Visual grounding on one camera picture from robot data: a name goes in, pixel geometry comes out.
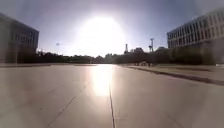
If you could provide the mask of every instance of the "concrete pavement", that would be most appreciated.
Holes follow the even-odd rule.
[[[119,66],[1,68],[0,128],[112,128],[113,117],[116,128],[222,128],[223,96],[222,86]]]

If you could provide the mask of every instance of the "white building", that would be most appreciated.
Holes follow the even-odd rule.
[[[200,16],[167,33],[168,48],[201,46],[215,42],[223,45],[224,8]]]

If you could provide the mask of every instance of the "pavement joint line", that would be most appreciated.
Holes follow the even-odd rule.
[[[201,77],[196,77],[196,76],[168,73],[168,72],[163,72],[163,71],[155,71],[155,70],[150,70],[150,69],[142,69],[142,68],[137,68],[137,67],[125,67],[125,68],[151,72],[151,73],[155,73],[158,75],[167,75],[167,76],[176,77],[176,78],[182,78],[182,79],[193,80],[193,81],[197,81],[197,82],[203,82],[203,83],[224,86],[224,81],[221,81],[221,80],[214,80],[214,79],[201,78]]]
[[[73,100],[76,99],[78,95],[82,93],[82,91],[86,88],[86,85],[79,91],[77,95],[75,95],[65,106],[59,111],[59,113],[55,116],[55,118],[47,125],[48,128],[55,122],[55,120],[65,111],[65,109],[72,103]]]
[[[112,101],[112,93],[111,93],[110,84],[109,84],[109,91],[110,91],[110,108],[111,108],[112,124],[113,124],[113,128],[116,128],[115,120],[114,120],[114,108],[113,108],[113,101]]]

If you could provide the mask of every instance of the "curb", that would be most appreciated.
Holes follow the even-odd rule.
[[[51,65],[11,65],[11,66],[0,66],[0,68],[26,68],[26,67],[44,67]]]
[[[155,74],[159,74],[159,75],[167,75],[167,76],[172,76],[172,77],[177,77],[177,78],[182,78],[182,79],[187,79],[187,80],[193,80],[193,81],[198,81],[198,82],[203,82],[203,83],[224,86],[224,81],[221,81],[221,80],[214,80],[214,79],[209,79],[209,78],[201,78],[201,77],[188,76],[188,75],[182,75],[182,74],[154,71],[154,70],[150,70],[150,69],[142,69],[142,68],[137,68],[137,67],[125,67],[125,68],[131,68],[131,69],[151,72],[151,73],[155,73]]]

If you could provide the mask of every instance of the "distant tower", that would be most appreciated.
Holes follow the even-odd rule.
[[[128,53],[128,44],[125,44],[125,51],[124,51],[124,53],[125,54]]]
[[[151,45],[149,45],[149,52],[153,52],[153,41],[154,41],[154,38],[150,38],[151,40]]]

